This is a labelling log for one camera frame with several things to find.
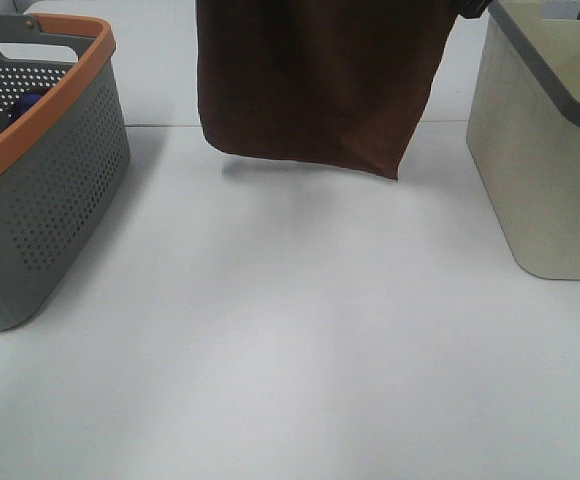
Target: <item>gray laundry basket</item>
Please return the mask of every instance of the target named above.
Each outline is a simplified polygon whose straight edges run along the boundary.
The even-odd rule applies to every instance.
[[[0,330],[39,310],[79,254],[130,151],[110,64],[110,25],[64,15],[0,15],[0,44],[68,46],[74,63],[0,51]],[[25,91],[52,87],[8,126]]]

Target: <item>white table surface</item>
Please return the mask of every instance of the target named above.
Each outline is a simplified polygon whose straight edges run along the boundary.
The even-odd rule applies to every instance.
[[[422,124],[398,183],[129,128],[0,334],[0,480],[580,479],[580,282],[514,263],[465,127]]]
[[[113,65],[126,123],[198,125],[194,5],[194,0],[41,1],[28,13],[107,19],[117,39]],[[487,16],[457,21],[425,121],[468,119],[486,26]]]

